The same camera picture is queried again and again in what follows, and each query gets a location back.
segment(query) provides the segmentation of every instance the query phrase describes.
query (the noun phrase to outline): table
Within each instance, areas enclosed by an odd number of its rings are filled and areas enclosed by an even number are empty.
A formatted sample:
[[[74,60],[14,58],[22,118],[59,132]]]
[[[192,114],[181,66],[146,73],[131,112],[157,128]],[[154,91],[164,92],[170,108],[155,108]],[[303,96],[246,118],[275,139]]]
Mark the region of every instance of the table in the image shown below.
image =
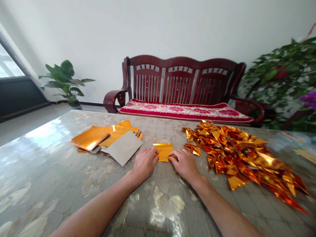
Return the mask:
[[[70,140],[92,125],[109,126],[129,119],[141,129],[144,144],[186,143],[181,127],[198,122],[71,111],[0,148],[0,235],[49,236],[63,221],[131,170],[135,155],[121,167],[104,153],[77,153]],[[311,194],[316,193],[316,167],[290,149],[273,151],[277,131],[240,127],[265,141],[272,154],[294,167]],[[195,156],[199,171],[265,236],[313,236],[315,200],[298,202],[302,214],[254,183],[231,191],[227,177],[206,170],[206,153]],[[104,236],[221,236],[200,198],[171,163],[158,162],[151,176],[123,203]]]

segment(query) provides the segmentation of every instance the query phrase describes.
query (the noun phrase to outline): hand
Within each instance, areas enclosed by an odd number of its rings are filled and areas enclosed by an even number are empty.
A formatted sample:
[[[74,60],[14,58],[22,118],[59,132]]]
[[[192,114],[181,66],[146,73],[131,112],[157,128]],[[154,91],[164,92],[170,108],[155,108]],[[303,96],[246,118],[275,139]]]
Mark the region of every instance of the hand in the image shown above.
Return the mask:
[[[152,147],[150,149],[140,150],[136,155],[135,165],[132,172],[135,173],[140,183],[144,182],[150,174],[153,172],[155,165],[158,161],[159,155],[157,148]]]
[[[198,171],[197,163],[193,155],[186,149],[178,149],[170,152],[169,159],[171,160],[177,172],[190,184],[201,176]]]

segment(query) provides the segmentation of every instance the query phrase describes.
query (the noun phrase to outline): window frame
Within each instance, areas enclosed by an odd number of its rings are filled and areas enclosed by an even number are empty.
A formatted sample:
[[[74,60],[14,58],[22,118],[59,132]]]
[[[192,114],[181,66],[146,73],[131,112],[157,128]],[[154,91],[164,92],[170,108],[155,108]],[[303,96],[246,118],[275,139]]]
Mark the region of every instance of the window frame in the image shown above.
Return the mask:
[[[27,69],[23,66],[23,64],[20,62],[18,57],[15,55],[9,44],[5,41],[3,35],[0,32],[0,45],[4,48],[4,50],[9,54],[9,56],[12,58],[13,62],[16,63],[16,65],[20,68],[20,70],[24,73],[22,76],[11,76],[11,77],[1,77],[0,80],[5,79],[15,79],[15,78],[23,78],[28,77],[31,78],[30,73],[27,71]]]

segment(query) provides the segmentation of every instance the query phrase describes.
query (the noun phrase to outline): sofa backrest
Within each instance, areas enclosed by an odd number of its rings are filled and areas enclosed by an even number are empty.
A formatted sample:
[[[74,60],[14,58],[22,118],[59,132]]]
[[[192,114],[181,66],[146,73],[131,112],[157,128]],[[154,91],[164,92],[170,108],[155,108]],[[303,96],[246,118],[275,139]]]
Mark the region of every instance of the sofa backrest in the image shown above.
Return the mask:
[[[123,64],[130,100],[204,105],[228,102],[228,95],[237,92],[246,67],[227,59],[200,62],[151,55],[126,57]]]

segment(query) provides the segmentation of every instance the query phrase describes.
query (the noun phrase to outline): plant pot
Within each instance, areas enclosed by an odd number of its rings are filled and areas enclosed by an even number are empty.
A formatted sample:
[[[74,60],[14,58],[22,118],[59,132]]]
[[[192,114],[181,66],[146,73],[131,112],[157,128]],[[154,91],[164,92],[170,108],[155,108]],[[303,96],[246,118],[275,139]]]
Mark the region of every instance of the plant pot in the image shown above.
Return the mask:
[[[69,104],[69,106],[70,106],[72,109],[82,110],[82,107],[81,107],[81,103],[80,103],[80,102],[78,102],[77,104]]]

